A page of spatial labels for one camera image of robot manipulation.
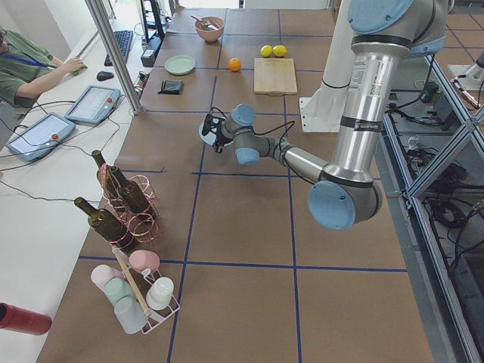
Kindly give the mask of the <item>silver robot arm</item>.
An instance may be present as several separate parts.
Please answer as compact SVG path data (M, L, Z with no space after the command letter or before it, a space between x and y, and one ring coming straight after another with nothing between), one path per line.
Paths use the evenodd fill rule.
M355 55L345 84L337 147L324 161L284 137L265 137L253 130L254 109L237 105L228 116L207 115L199 135L216 151L234 146L241 165L271 157L313 182L309 211L329 229L346 229L372 218L382 204L370 171L392 79L401 59L438 52L445 38L445 1L352 1L339 19L352 31Z

